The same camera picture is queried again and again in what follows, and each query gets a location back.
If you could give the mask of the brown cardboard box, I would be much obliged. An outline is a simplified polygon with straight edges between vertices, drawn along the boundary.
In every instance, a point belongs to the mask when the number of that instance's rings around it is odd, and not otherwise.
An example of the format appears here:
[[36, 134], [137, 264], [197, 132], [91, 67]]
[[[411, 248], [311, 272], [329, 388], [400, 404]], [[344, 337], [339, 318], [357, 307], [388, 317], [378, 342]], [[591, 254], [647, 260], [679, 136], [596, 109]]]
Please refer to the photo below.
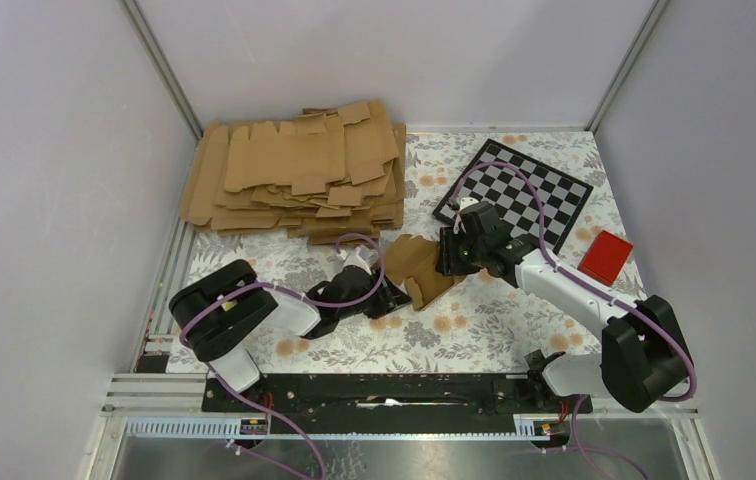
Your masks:
[[385, 275], [403, 287], [416, 311], [465, 280], [465, 276], [444, 276], [436, 270], [440, 244], [422, 236], [400, 235], [384, 252]]

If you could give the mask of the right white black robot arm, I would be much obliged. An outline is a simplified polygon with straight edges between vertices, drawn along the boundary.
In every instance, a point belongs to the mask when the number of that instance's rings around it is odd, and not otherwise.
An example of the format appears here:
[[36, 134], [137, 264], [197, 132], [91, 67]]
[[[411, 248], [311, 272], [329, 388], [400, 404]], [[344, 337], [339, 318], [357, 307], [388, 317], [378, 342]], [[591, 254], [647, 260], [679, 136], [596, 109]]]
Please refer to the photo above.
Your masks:
[[440, 231], [437, 272], [481, 270], [539, 297], [581, 324], [601, 345], [595, 354], [526, 356], [529, 402], [551, 412], [573, 395], [601, 395], [632, 412], [691, 398], [695, 366], [672, 306], [653, 295], [624, 296], [561, 262], [531, 234], [515, 236], [495, 207], [464, 198], [455, 223]]

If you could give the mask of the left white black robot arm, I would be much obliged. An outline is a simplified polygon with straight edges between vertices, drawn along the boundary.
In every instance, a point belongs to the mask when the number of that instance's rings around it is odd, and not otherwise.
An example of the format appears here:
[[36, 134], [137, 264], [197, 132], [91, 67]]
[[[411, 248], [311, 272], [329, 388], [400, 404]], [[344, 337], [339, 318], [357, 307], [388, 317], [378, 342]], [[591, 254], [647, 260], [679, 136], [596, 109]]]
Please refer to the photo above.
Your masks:
[[226, 398], [242, 411], [263, 401], [261, 371], [244, 340], [261, 325], [313, 340], [333, 333], [356, 315], [379, 319], [412, 303], [403, 290], [364, 260], [349, 259], [329, 281], [305, 293], [261, 282], [239, 259], [183, 288], [169, 301], [179, 341], [226, 386]]

